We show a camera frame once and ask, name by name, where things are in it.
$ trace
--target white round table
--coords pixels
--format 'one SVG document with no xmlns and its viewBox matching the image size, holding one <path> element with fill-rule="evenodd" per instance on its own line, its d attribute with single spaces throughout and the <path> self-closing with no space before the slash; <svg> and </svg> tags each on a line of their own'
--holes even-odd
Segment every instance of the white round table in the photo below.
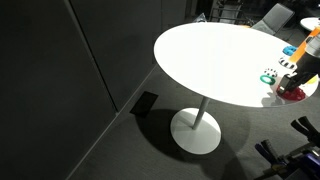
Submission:
<svg viewBox="0 0 320 180">
<path fill-rule="evenodd" d="M 276 94 L 283 75 L 293 72 L 278 63 L 288 45 L 261 31 L 224 23 L 185 24 L 164 32 L 154 45 L 159 66 L 181 85 L 203 95 L 200 109 L 183 109 L 173 117 L 171 133 L 177 144 L 193 154 L 209 153 L 219 145 L 220 127 L 205 112 L 210 99 L 249 107 L 294 103 Z M 267 68 L 278 72 L 272 86 L 260 80 Z M 317 86 L 301 89 L 310 96 Z"/>
<path fill-rule="evenodd" d="M 301 19 L 300 25 L 308 31 L 313 31 L 316 26 L 320 26 L 320 20 L 317 17 L 308 17 Z"/>
</svg>

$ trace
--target green ring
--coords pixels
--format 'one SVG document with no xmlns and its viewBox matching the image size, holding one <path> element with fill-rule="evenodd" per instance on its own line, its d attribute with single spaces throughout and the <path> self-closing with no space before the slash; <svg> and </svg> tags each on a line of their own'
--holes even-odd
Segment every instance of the green ring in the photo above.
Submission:
<svg viewBox="0 0 320 180">
<path fill-rule="evenodd" d="M 269 84 L 269 85 L 274 85 L 274 83 L 276 82 L 276 80 L 273 77 L 270 77 L 268 75 L 261 75 L 260 80 L 266 84 Z"/>
</svg>

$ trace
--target dark gray carpet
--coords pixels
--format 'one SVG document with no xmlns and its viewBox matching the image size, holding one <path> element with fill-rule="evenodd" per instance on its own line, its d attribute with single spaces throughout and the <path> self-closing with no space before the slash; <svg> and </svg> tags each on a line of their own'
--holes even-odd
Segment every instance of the dark gray carpet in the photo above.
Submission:
<svg viewBox="0 0 320 180">
<path fill-rule="evenodd" d="M 289 41 L 293 45 L 304 38 L 297 32 Z M 129 111 L 144 91 L 159 97 L 145 118 L 135 117 Z M 319 90 L 305 101 L 279 108 L 240 107 L 211 100 L 207 112 L 220 125 L 221 143 L 209 154 L 192 155 L 175 144 L 169 125 L 177 111 L 198 108 L 201 100 L 156 67 L 70 179 L 253 179 L 269 168 L 254 149 L 255 143 L 269 139 L 278 154 L 306 144 L 306 138 L 290 126 L 301 116 L 307 116 L 320 130 Z"/>
</svg>

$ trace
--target round table base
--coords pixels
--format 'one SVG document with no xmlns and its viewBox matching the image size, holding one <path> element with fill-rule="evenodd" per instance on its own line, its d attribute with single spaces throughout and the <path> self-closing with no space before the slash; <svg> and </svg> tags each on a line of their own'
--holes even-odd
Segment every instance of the round table base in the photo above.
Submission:
<svg viewBox="0 0 320 180">
<path fill-rule="evenodd" d="M 193 154 L 207 154 L 213 151 L 221 140 L 217 121 L 207 112 L 196 130 L 192 129 L 199 109 L 187 108 L 174 115 L 171 121 L 171 134 L 176 143 Z"/>
</svg>

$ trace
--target red object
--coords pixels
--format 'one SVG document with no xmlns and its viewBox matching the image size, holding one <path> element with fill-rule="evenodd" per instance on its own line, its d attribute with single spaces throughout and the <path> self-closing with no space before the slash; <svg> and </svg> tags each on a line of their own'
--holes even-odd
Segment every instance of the red object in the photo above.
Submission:
<svg viewBox="0 0 320 180">
<path fill-rule="evenodd" d="M 299 87 L 295 88 L 292 92 L 287 91 L 284 94 L 278 93 L 278 95 L 280 97 L 282 97 L 283 99 L 292 100 L 292 101 L 301 101 L 306 97 L 306 94 Z"/>
</svg>

